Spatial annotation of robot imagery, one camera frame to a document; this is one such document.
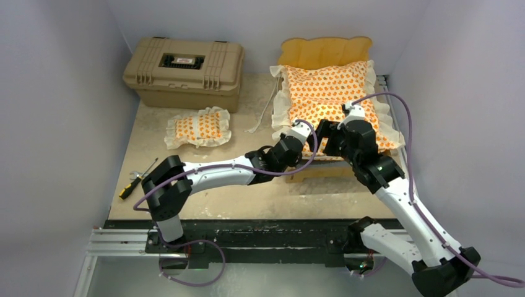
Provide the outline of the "orange patterned white blanket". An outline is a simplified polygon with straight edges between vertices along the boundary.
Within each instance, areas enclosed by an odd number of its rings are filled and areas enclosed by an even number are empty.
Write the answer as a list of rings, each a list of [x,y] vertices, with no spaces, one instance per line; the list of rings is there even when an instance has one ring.
[[[291,128],[296,119],[304,119],[317,127],[320,120],[341,122],[344,103],[360,100],[364,119],[376,132],[380,152],[392,151],[405,145],[401,132],[393,126],[390,107],[381,97],[366,99],[376,93],[374,62],[357,61],[344,66],[327,66],[306,70],[288,65],[272,66],[276,85],[271,95],[272,138]]]

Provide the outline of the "wooden pet bed frame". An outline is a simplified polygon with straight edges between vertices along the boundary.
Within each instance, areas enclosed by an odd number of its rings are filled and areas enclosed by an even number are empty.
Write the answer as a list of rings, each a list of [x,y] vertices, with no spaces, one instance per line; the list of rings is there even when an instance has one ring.
[[[306,70],[320,69],[327,66],[344,66],[351,62],[371,60],[368,54],[368,50],[371,46],[372,40],[368,37],[326,37],[311,40],[292,38],[283,42],[281,46],[282,54],[278,59],[277,65],[288,65]],[[378,79],[376,78],[375,89],[380,85],[385,86],[384,79],[379,79],[378,82]],[[379,88],[376,92],[383,92],[383,90],[385,89]],[[378,97],[386,100],[384,95]],[[297,174],[287,176],[286,183],[300,183],[306,178],[340,177],[350,175],[350,168],[336,164],[338,161],[343,161],[343,159],[328,157],[322,152],[325,145],[326,139],[323,139],[319,151],[315,156],[315,162],[313,162],[307,169]],[[397,156],[398,149],[385,152],[389,155]]]

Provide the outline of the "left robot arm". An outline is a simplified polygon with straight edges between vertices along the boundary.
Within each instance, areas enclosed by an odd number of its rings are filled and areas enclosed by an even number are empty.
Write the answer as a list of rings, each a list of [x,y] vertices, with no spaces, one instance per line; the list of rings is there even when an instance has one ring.
[[[294,132],[282,134],[274,146],[264,146],[233,160],[212,163],[182,162],[177,155],[165,159],[142,182],[152,220],[162,235],[160,244],[170,253],[184,247],[179,213],[189,196],[223,186],[272,181],[298,164],[307,140]]]

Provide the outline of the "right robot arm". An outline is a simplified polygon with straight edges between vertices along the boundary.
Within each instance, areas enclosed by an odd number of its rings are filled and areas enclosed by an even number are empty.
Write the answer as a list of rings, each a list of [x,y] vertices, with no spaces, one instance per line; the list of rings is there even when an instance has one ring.
[[[409,179],[390,156],[379,153],[370,123],[323,119],[316,135],[327,140],[324,154],[350,164],[357,180],[395,214],[412,239],[409,243],[365,217],[349,226],[352,250],[368,248],[384,255],[411,276],[423,296],[446,296],[473,278],[480,254],[462,247],[421,201],[410,198]]]

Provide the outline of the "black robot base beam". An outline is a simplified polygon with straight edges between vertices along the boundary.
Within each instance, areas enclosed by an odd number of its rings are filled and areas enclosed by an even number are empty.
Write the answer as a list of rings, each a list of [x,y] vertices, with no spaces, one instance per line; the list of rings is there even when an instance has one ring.
[[[350,235],[353,219],[182,220],[184,235],[163,244],[150,220],[107,220],[109,230],[144,230],[145,253],[189,257],[192,269],[211,263],[323,264],[344,267],[370,250]]]

